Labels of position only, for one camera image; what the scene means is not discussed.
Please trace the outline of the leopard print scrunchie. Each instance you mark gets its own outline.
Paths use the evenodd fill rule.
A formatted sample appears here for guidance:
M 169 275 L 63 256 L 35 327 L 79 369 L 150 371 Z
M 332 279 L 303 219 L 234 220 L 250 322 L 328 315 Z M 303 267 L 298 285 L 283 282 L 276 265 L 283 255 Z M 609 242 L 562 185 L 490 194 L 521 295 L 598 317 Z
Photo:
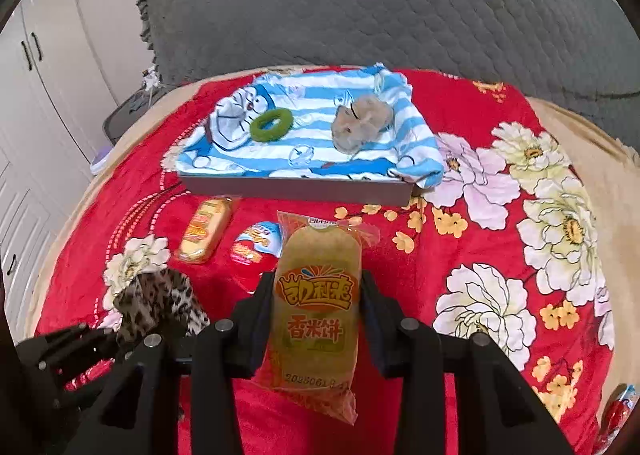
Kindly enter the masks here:
M 137 274 L 117 294 L 114 307 L 122 316 L 116 335 L 119 345 L 133 345 L 165 325 L 177 326 L 186 336 L 195 336 L 210 324 L 191 280 L 169 267 Z

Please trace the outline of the large rice cracker packet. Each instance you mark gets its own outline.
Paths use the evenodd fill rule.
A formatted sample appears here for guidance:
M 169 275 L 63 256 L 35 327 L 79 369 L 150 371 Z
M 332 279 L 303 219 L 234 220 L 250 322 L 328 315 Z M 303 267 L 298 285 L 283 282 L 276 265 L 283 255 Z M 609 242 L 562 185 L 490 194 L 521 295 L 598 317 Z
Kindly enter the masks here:
M 378 244 L 380 232 L 291 212 L 279 212 L 278 220 L 283 245 L 256 383 L 352 425 L 362 251 Z

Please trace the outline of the Kinder egg toy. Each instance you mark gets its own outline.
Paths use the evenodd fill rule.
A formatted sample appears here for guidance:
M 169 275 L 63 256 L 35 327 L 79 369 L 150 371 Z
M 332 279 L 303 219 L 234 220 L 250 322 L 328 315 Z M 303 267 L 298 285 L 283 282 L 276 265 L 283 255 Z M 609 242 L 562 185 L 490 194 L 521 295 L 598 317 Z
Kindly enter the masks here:
M 247 227 L 235 238 L 230 250 L 231 274 L 236 284 L 254 293 L 262 275 L 272 272 L 282 251 L 278 223 L 262 221 Z

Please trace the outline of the small rice cracker packet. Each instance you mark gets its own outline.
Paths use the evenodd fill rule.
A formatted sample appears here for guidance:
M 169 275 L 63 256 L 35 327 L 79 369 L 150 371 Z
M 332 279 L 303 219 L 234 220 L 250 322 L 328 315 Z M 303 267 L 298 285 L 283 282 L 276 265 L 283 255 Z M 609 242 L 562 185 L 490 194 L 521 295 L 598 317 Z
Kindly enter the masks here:
M 218 246 L 232 216 L 230 197 L 201 202 L 182 235 L 175 256 L 187 263 L 205 262 Z

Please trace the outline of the red snack packet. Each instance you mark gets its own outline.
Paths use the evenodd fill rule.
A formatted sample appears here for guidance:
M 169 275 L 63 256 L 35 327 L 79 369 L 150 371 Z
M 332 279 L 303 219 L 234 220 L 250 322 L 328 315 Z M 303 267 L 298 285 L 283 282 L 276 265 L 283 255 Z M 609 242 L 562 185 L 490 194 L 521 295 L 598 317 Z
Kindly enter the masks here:
M 618 385 L 608 399 L 602 416 L 600 431 L 593 446 L 593 454 L 605 454 L 623 431 L 639 403 L 639 392 L 628 383 Z

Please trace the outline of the red floral blanket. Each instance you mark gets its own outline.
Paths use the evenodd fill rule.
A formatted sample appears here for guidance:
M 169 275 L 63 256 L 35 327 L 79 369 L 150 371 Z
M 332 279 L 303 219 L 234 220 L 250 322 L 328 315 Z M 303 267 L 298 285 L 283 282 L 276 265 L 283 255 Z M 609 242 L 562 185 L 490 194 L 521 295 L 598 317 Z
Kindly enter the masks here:
M 200 85 L 138 140 L 104 181 L 58 254 L 37 326 L 111 324 L 114 291 L 141 262 L 184 273 L 212 319 L 256 287 L 272 258 L 239 263 L 254 224 L 279 212 L 363 223 L 380 233 L 363 265 L 402 310 L 448 335 L 484 331 L 539 395 L 579 454 L 593 449 L 613 354 L 613 316 L 582 182 L 515 88 L 408 72 L 412 100 L 444 149 L 444 181 L 399 207 L 242 198 L 204 262 L 175 251 L 200 204 L 172 164 L 217 102 L 250 77 Z

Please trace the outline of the grey flat box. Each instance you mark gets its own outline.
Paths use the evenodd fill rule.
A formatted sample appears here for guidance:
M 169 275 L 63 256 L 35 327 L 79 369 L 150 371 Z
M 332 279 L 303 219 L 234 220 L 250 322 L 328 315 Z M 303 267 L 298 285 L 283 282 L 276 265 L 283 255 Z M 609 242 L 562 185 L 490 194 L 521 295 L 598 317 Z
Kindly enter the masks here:
M 413 192 L 413 185 L 402 181 L 206 177 L 185 174 L 179 174 L 178 177 L 194 194 L 264 200 L 405 206 Z

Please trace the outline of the Doraemon striped blue cloth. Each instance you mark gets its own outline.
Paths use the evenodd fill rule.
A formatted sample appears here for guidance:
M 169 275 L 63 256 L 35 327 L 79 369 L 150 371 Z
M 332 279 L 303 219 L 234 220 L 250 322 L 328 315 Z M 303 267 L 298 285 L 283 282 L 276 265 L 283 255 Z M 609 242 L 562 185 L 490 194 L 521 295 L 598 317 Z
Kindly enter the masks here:
M 206 177 L 405 181 L 437 186 L 445 172 L 412 85 L 382 64 L 346 71 L 267 73 L 220 99 L 181 143 L 178 174 Z M 374 94 L 394 119 L 355 154 L 334 148 L 338 105 Z

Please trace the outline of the beige bed sheet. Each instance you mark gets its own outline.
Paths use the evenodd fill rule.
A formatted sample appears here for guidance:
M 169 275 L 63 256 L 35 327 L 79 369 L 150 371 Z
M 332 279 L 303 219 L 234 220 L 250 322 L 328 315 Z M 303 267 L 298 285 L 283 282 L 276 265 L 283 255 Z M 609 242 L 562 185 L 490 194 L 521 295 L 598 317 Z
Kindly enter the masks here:
M 104 158 L 104 165 L 92 179 L 78 205 L 70 214 L 58 237 L 52 241 L 41 266 L 30 301 L 25 334 L 32 336 L 43 324 L 42 312 L 55 290 L 51 287 L 58 258 L 79 226 L 79 222 L 94 205 L 115 175 L 140 143 L 160 129 L 165 119 L 181 110 L 181 105 L 198 96 L 208 84 L 246 79 L 262 73 L 316 72 L 317 66 L 273 66 L 254 68 L 208 77 L 185 84 L 152 105 L 152 108 L 127 130 Z M 586 182 L 600 224 L 600 244 L 603 248 L 604 275 L 613 296 L 611 305 L 617 347 L 606 367 L 605 379 L 597 395 L 605 400 L 620 383 L 637 383 L 639 356 L 631 351 L 631 342 L 639 337 L 639 156 L 624 143 L 612 138 L 598 126 L 576 113 L 546 100 L 529 97 L 528 104 L 536 117 L 553 137 L 560 140 L 577 164 L 577 175 Z

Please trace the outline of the dark bedside table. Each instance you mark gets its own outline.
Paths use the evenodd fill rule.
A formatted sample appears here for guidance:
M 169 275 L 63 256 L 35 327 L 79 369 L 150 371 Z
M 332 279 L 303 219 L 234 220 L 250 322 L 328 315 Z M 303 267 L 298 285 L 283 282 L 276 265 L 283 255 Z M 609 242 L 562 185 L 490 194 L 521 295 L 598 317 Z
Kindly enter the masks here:
M 115 145 L 124 133 L 167 92 L 168 90 L 164 86 L 150 90 L 141 87 L 137 91 L 134 91 L 126 101 L 122 102 L 122 104 L 104 120 L 103 130 L 108 141 Z

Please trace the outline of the beige fluffy scrunchie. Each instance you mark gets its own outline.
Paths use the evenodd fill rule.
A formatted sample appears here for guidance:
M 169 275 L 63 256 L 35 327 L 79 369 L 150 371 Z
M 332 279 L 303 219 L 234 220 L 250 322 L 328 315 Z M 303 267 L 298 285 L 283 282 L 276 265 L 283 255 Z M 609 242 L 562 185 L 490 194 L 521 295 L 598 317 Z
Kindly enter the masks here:
M 331 124 L 334 148 L 355 154 L 363 145 L 378 140 L 393 119 L 393 108 L 374 94 L 363 94 L 348 105 L 338 105 Z

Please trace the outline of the white wardrobe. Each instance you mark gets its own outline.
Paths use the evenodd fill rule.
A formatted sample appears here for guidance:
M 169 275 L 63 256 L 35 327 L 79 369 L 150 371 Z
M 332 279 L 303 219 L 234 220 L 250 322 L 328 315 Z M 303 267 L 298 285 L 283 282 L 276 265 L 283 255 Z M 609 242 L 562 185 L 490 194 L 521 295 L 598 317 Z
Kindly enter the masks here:
M 41 268 L 149 52 L 136 0 L 12 0 L 1 19 L 1 267 L 12 337 L 36 325 Z

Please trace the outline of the grey quilted bedspread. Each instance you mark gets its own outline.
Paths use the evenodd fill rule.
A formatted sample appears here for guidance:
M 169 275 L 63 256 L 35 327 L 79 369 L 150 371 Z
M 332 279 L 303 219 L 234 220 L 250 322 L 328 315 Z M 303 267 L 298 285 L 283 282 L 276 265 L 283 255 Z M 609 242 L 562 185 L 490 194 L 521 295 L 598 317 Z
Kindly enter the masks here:
M 269 65 L 509 82 L 639 140 L 639 37 L 616 0 L 138 0 L 166 85 Z

